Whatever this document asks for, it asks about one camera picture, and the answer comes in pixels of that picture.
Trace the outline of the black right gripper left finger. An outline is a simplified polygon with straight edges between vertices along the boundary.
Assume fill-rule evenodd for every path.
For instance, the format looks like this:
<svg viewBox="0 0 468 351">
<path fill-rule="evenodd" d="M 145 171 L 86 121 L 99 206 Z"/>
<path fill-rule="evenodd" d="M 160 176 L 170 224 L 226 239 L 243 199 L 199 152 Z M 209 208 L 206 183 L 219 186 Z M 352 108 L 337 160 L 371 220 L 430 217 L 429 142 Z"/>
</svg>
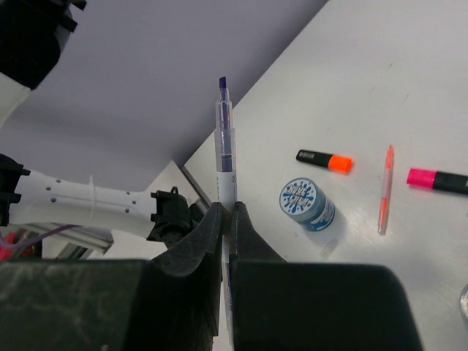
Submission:
<svg viewBox="0 0 468 351">
<path fill-rule="evenodd" d="M 223 207 L 152 260 L 6 260 L 3 350 L 211 350 Z"/>
</svg>

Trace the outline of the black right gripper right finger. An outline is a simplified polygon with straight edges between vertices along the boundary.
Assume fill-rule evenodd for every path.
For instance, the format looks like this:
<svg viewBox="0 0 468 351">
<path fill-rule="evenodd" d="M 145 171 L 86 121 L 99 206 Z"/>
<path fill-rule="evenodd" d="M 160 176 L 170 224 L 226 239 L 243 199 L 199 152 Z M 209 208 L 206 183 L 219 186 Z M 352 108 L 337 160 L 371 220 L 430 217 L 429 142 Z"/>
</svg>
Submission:
<svg viewBox="0 0 468 351">
<path fill-rule="evenodd" d="M 236 350 L 421 350 L 404 288 L 381 265 L 289 263 L 237 203 L 230 282 Z"/>
</svg>

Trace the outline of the thin purple pen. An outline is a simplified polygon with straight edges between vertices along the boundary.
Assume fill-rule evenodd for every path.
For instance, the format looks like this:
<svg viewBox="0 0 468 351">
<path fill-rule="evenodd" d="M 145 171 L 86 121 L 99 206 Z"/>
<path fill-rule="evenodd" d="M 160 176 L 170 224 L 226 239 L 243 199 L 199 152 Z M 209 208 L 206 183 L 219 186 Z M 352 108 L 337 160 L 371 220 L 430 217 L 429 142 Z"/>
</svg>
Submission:
<svg viewBox="0 0 468 351">
<path fill-rule="evenodd" d="M 237 202 L 237 176 L 235 162 L 235 129 L 233 126 L 233 104 L 225 76 L 219 79 L 219 90 L 215 104 L 216 129 L 216 179 L 218 201 L 226 210 L 226 220 L 231 222 L 231 213 Z M 224 303 L 226 311 L 227 332 L 229 343 L 234 347 L 233 341 L 233 306 L 230 286 L 230 234 L 222 234 L 222 275 L 224 284 Z"/>
</svg>

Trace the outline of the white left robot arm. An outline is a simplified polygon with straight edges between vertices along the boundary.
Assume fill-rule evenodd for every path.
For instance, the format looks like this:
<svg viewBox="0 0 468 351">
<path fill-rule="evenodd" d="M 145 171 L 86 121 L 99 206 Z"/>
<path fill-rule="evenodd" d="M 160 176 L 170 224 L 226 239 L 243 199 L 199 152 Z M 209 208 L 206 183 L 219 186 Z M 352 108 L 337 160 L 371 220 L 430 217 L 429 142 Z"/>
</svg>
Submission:
<svg viewBox="0 0 468 351">
<path fill-rule="evenodd" d="M 1 121 L 24 103 L 59 62 L 86 1 L 1 2 Z M 59 223 L 62 230 L 121 230 L 171 248 L 195 227 L 186 198 L 128 192 L 44 175 L 1 155 L 1 226 Z"/>
</svg>

